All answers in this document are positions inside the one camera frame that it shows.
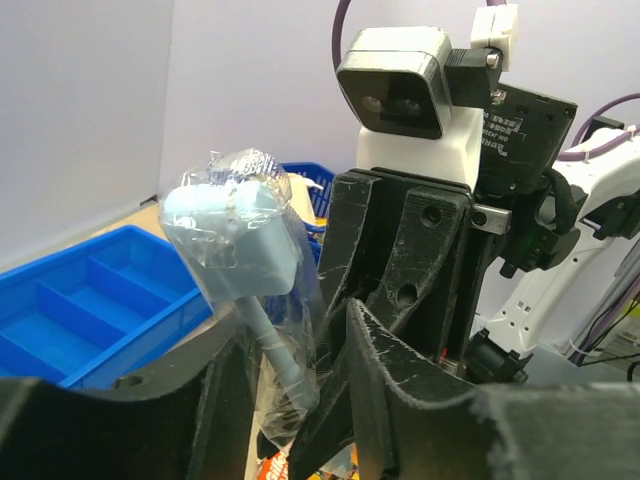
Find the blue toothbrush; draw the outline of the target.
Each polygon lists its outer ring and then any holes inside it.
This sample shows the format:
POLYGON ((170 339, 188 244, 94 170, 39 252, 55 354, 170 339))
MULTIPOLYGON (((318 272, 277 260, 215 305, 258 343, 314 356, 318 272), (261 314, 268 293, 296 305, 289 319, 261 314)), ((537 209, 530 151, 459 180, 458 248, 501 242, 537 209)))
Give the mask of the blue toothbrush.
POLYGON ((159 224, 211 307, 249 331, 261 434, 289 450, 319 404, 323 299, 289 174, 255 148, 213 151, 159 201, 159 224))

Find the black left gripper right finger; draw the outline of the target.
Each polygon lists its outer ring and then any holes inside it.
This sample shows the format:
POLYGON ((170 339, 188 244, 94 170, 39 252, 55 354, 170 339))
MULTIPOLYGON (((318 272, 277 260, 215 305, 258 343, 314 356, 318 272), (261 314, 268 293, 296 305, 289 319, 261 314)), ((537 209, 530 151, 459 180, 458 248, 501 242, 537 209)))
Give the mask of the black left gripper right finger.
POLYGON ((469 384, 347 307, 359 472, 365 479, 635 479, 635 383, 469 384))

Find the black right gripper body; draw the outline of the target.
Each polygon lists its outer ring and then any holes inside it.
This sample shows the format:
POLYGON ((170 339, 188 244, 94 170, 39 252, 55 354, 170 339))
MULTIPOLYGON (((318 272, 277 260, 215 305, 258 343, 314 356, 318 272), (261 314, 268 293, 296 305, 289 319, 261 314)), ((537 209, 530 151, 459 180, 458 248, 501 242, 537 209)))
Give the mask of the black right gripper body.
POLYGON ((577 204, 552 164, 577 113, 576 104, 498 83, 451 87, 457 106, 483 110, 479 177, 471 207, 444 264, 451 313, 441 357, 458 370, 521 370, 530 357, 499 343, 494 327, 472 333, 472 313, 489 264, 548 270, 577 243, 577 204))

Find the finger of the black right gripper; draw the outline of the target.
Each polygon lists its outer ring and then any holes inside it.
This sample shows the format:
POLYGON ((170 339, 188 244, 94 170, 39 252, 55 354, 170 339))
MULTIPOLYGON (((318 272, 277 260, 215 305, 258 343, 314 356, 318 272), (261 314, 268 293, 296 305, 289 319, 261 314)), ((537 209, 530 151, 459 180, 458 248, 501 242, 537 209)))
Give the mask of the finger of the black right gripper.
POLYGON ((318 407, 307 417, 289 453, 289 476, 306 479, 352 440, 347 305, 362 301, 377 320, 397 332, 415 315, 442 268, 471 198, 460 189, 404 184, 374 188, 373 231, 366 259, 376 262, 378 286, 368 301, 347 300, 322 330, 331 367, 318 407))
POLYGON ((379 181, 378 173, 362 169, 334 178, 319 264, 325 325, 334 322, 348 299, 368 301, 378 286, 376 262, 365 256, 371 246, 374 188, 379 181))

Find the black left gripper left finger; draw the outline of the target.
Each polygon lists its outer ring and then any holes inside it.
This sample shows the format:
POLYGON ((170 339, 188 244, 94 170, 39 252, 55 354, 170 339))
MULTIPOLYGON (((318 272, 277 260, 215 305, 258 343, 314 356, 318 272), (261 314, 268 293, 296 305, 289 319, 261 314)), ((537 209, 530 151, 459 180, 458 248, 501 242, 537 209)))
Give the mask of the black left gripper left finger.
POLYGON ((241 479, 254 399, 237 309, 115 382, 1 382, 4 479, 241 479))

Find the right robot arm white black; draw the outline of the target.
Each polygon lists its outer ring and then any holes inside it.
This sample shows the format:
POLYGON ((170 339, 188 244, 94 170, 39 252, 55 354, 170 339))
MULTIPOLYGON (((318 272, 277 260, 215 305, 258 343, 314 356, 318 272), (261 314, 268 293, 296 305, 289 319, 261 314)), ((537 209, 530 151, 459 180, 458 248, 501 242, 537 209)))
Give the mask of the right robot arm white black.
POLYGON ((561 448, 533 437, 585 411, 525 367, 570 284, 639 228, 639 129, 585 122, 504 85, 484 116, 480 192, 353 170, 333 182, 321 254, 333 356, 289 451, 305 479, 354 444, 369 479, 534 479, 561 448))

